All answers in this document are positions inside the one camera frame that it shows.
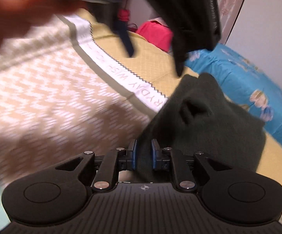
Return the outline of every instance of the blue cushion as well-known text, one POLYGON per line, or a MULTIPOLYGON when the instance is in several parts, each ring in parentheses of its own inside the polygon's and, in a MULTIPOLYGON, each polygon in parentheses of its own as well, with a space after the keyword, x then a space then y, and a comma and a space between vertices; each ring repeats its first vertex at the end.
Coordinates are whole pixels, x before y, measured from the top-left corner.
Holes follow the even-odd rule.
POLYGON ((223 92, 264 120, 266 131, 282 144, 282 89, 258 67, 222 44, 212 52, 191 52, 186 66, 212 74, 223 92))

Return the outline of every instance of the dark green cloth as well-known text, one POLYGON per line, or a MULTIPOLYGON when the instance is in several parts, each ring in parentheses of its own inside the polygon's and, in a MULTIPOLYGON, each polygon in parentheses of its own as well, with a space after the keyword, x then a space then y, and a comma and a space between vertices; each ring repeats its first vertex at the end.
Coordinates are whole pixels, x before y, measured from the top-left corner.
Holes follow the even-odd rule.
POLYGON ((147 182, 164 181, 152 171, 151 139, 161 146, 211 154, 230 166, 255 171, 265 145, 264 122, 226 100, 210 74, 185 75, 137 140, 136 169, 147 182))

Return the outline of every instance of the circular pad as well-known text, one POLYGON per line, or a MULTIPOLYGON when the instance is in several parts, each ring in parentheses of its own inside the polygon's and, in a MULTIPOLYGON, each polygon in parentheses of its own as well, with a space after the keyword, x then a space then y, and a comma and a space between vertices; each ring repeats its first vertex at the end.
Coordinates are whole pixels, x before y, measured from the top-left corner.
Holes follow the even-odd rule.
POLYGON ((237 201, 255 202, 265 196, 265 190, 255 183, 239 182, 229 187, 229 194, 237 201))
POLYGON ((236 225, 260 225, 282 215, 282 186, 250 171, 218 171, 204 185, 201 199, 219 218, 236 225))
POLYGON ((24 196, 27 200, 36 203, 46 203, 56 199, 61 193, 61 189, 52 183, 36 183, 26 188, 24 196))

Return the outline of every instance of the metal screw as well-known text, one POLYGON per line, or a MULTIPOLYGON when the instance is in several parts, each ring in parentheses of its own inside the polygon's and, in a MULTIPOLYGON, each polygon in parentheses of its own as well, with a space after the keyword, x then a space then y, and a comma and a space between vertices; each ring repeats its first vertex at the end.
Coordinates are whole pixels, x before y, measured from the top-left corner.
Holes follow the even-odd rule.
POLYGON ((195 187, 195 183, 192 181, 188 181, 188 180, 180 182, 179 185, 184 189, 191 189, 195 187))
POLYGON ((95 182, 94 187, 97 189, 101 189, 101 190, 106 189, 109 187, 109 183, 106 181, 98 181, 98 182, 95 182))

